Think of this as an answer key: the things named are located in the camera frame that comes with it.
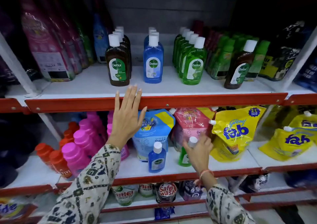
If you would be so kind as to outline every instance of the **brown dettol bottle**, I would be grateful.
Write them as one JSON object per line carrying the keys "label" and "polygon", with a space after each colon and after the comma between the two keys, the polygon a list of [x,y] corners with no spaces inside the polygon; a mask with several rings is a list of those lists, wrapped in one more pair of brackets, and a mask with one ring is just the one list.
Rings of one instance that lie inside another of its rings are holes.
{"label": "brown dettol bottle", "polygon": [[110,84],[113,86],[127,86],[130,83],[130,61],[125,49],[120,45],[119,36],[109,34],[110,47],[106,50],[106,60]]}
{"label": "brown dettol bottle", "polygon": [[247,40],[243,50],[237,53],[230,63],[229,71],[226,76],[224,87],[226,89],[238,89],[244,81],[246,74],[254,59],[254,48],[257,41]]}

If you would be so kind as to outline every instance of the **small blue dettol bottle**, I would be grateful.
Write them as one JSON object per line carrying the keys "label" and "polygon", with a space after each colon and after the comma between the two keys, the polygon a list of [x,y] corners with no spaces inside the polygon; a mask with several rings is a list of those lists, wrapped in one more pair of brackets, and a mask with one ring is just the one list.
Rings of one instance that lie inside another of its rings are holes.
{"label": "small blue dettol bottle", "polygon": [[163,74],[163,48],[159,45],[158,35],[149,36],[149,44],[143,52],[144,82],[157,84],[162,81]]}
{"label": "small blue dettol bottle", "polygon": [[156,32],[156,28],[149,27],[149,35],[147,35],[144,39],[144,49],[149,45],[149,36],[152,32]]}
{"label": "small blue dettol bottle", "polygon": [[149,153],[149,172],[157,173],[163,170],[166,160],[166,151],[161,142],[155,142],[153,150]]}

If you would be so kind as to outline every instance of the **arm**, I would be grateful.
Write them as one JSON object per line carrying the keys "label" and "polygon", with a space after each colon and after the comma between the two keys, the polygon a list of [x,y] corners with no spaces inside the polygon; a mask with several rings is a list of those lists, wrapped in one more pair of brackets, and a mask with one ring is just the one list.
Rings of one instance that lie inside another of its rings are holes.
{"label": "arm", "polygon": [[[208,170],[209,153],[213,147],[210,138],[205,135],[201,136],[194,148],[190,148],[187,142],[183,142],[183,146],[198,175],[201,175],[204,170]],[[208,190],[206,205],[210,217],[215,223],[255,224],[250,213],[244,210],[228,189],[217,184],[217,180],[211,172],[205,172],[201,176],[201,181]]]}
{"label": "arm", "polygon": [[121,149],[140,129],[146,107],[138,119],[142,91],[128,87],[121,107],[119,92],[115,97],[113,129],[103,148],[92,158],[67,190],[57,199],[55,206],[39,224],[84,223],[95,224],[119,170]]}

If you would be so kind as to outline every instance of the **white spout cap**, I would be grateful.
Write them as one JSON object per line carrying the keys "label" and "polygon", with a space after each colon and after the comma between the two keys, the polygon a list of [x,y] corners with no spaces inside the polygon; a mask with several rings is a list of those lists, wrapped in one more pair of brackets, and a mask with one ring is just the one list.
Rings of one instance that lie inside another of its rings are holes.
{"label": "white spout cap", "polygon": [[157,35],[150,35],[149,36],[149,46],[156,47],[159,44],[159,37]]}
{"label": "white spout cap", "polygon": [[186,27],[180,27],[180,29],[179,29],[179,34],[183,34],[183,31],[184,31],[185,28],[186,28]]}
{"label": "white spout cap", "polygon": [[119,32],[119,31],[113,31],[112,33],[118,35],[118,37],[119,37],[119,42],[120,42],[120,43],[123,42],[123,38],[122,38],[122,33],[121,33],[121,32]]}
{"label": "white spout cap", "polygon": [[204,48],[205,38],[197,37],[194,48]]}
{"label": "white spout cap", "polygon": [[117,34],[109,34],[109,45],[111,47],[119,47],[120,42],[119,42],[119,35]]}
{"label": "white spout cap", "polygon": [[188,31],[190,31],[190,29],[188,29],[188,28],[185,28],[185,29],[184,29],[184,31],[183,31],[183,34],[182,34],[182,36],[183,36],[183,37],[186,37],[186,33],[187,33]]}
{"label": "white spout cap", "polygon": [[149,35],[150,35],[152,32],[156,32],[156,28],[154,28],[154,27],[149,27]]}
{"label": "white spout cap", "polygon": [[243,51],[253,52],[255,47],[256,47],[256,43],[257,43],[257,41],[255,41],[255,40],[247,40],[247,42],[245,43],[245,46],[243,48]]}
{"label": "white spout cap", "polygon": [[198,142],[198,139],[194,136],[189,137],[188,146],[194,148]]}
{"label": "white spout cap", "polygon": [[199,35],[197,33],[192,33],[191,36],[189,37],[189,43],[190,44],[195,44],[196,43],[196,38],[198,37]]}
{"label": "white spout cap", "polygon": [[159,41],[159,32],[152,32],[150,35],[155,35],[155,36],[157,36],[158,37],[158,41]]}
{"label": "white spout cap", "polygon": [[153,151],[156,154],[160,154],[162,152],[162,143],[157,141],[154,143]]}
{"label": "white spout cap", "polygon": [[194,33],[194,31],[188,31],[188,32],[186,33],[185,40],[189,41],[189,39],[190,39],[190,37],[191,37],[191,34],[193,34],[193,33]]}
{"label": "white spout cap", "polygon": [[287,132],[291,132],[293,130],[293,128],[290,126],[284,126],[283,130],[285,130]]}
{"label": "white spout cap", "polygon": [[122,32],[124,34],[124,27],[123,26],[116,26],[115,31],[117,31],[117,29],[122,30]]}
{"label": "white spout cap", "polygon": [[306,110],[306,111],[304,111],[304,115],[306,117],[311,117],[312,114],[308,110]]}
{"label": "white spout cap", "polygon": [[115,32],[120,32],[120,33],[121,33],[121,37],[124,38],[123,29],[116,28],[114,31],[115,31]]}
{"label": "white spout cap", "polygon": [[171,115],[173,115],[176,112],[176,109],[172,108],[172,109],[169,110],[169,112],[171,113]]}

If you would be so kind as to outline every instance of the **patterned sleeve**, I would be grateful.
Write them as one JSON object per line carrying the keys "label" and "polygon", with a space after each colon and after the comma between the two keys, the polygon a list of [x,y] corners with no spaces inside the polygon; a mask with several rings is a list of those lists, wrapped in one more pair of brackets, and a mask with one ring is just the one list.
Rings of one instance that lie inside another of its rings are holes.
{"label": "patterned sleeve", "polygon": [[206,201],[214,223],[256,224],[250,213],[235,200],[234,195],[220,184],[210,188]]}
{"label": "patterned sleeve", "polygon": [[105,145],[39,224],[95,224],[118,172],[120,150]]}

